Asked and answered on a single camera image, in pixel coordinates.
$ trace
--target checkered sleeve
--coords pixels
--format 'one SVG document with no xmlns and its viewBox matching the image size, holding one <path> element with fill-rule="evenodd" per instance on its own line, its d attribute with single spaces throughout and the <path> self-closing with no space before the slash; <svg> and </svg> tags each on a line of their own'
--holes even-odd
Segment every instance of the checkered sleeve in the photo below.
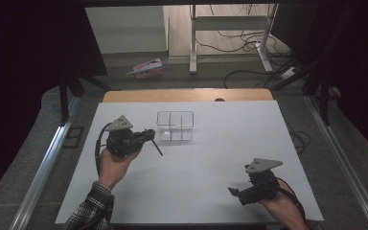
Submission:
<svg viewBox="0 0 368 230">
<path fill-rule="evenodd" d="M 108 229 L 114 201 L 110 192 L 108 187 L 95 181 L 85 201 L 65 222 L 62 229 Z"/>
</svg>

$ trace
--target person's left hand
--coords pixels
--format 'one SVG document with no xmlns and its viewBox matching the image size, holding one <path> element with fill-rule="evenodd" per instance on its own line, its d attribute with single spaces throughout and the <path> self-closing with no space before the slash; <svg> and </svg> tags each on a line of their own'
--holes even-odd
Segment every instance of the person's left hand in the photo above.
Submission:
<svg viewBox="0 0 368 230">
<path fill-rule="evenodd" d="M 133 152 L 123 159 L 112 155 L 108 149 L 101 153 L 101 169 L 99 181 L 108 188 L 113 189 L 115 185 L 124 178 L 130 162 L 134 160 L 141 150 Z"/>
</svg>

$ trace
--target white wall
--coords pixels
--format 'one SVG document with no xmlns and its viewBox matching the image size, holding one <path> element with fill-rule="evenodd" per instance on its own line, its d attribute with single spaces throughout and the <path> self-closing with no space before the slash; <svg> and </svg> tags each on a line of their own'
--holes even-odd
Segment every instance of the white wall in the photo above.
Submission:
<svg viewBox="0 0 368 230">
<path fill-rule="evenodd" d="M 102 54 L 167 51 L 162 6 L 85 10 Z"/>
</svg>

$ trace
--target table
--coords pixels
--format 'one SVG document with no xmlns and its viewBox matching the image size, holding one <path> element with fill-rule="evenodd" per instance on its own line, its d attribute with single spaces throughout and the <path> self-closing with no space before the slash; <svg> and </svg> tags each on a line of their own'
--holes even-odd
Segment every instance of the table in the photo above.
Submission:
<svg viewBox="0 0 368 230">
<path fill-rule="evenodd" d="M 226 102 L 216 103 L 216 98 Z M 160 141 L 155 119 L 158 111 L 166 110 L 194 112 L 193 141 Z M 155 129 L 154 140 L 164 156 L 151 143 L 145 143 L 124 180 L 112 192 L 116 201 L 111 223 L 136 226 L 274 222 L 263 206 L 242 206 L 227 189 L 251 187 L 243 166 L 253 158 L 283 161 L 284 165 L 273 172 L 294 189 L 309 219 L 323 219 L 279 106 L 268 90 L 181 89 L 105 95 L 56 223 L 67 220 L 98 179 L 95 140 L 107 122 L 122 114 L 133 123 L 133 131 Z"/>
</svg>

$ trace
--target hand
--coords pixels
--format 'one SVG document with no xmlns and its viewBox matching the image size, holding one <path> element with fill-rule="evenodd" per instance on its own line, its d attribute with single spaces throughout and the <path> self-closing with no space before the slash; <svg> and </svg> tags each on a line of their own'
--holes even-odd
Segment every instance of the hand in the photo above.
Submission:
<svg viewBox="0 0 368 230">
<path fill-rule="evenodd" d="M 283 180 L 278 179 L 280 187 L 293 194 L 292 189 Z M 259 201 L 268 213 L 289 230 L 308 230 L 301 213 L 294 202 L 281 192 L 277 192 L 273 199 Z"/>
<path fill-rule="evenodd" d="M 101 153 L 101 169 L 99 181 L 108 188 L 113 189 L 115 185 L 124 178 L 130 162 L 139 155 L 141 150 L 133 152 L 123 159 L 112 155 L 108 149 Z"/>
</svg>

